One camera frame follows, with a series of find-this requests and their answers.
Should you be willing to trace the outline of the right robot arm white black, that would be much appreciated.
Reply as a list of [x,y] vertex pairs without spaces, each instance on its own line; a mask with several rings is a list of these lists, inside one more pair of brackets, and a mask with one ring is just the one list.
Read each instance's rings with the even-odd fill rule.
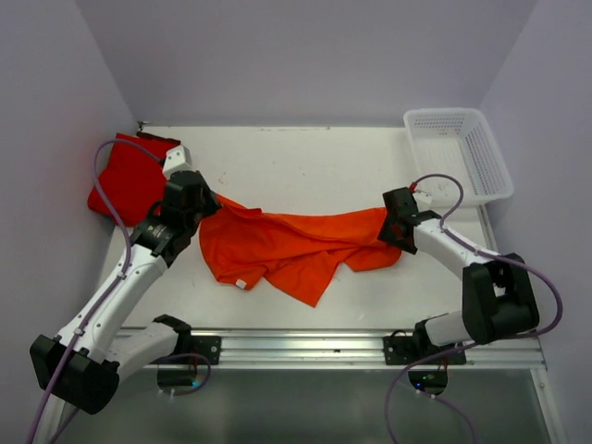
[[421,320],[410,334],[398,329],[383,338],[386,364],[429,364],[466,342],[485,345],[538,326],[536,299],[520,256],[498,260],[465,237],[456,242],[440,225],[439,214],[418,208],[409,188],[387,191],[383,201],[387,215],[378,239],[406,253],[430,255],[462,283],[460,310]]

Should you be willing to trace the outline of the orange t shirt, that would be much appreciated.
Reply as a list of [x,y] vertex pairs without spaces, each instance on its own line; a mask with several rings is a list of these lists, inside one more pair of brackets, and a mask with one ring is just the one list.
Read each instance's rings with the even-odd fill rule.
[[217,282],[251,290],[261,279],[318,305],[340,265],[353,272],[393,266],[400,249],[379,240],[383,208],[329,216],[267,213],[226,197],[199,229],[204,262]]

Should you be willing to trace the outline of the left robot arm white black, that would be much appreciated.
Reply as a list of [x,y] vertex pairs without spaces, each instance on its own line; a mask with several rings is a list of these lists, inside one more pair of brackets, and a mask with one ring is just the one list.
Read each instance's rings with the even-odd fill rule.
[[41,389],[88,413],[99,413],[124,379],[156,361],[194,363],[189,324],[167,314],[116,346],[123,322],[144,293],[191,243],[199,223],[220,205],[198,171],[179,171],[166,181],[158,213],[133,230],[130,243],[77,317],[54,337],[39,336],[30,355]]

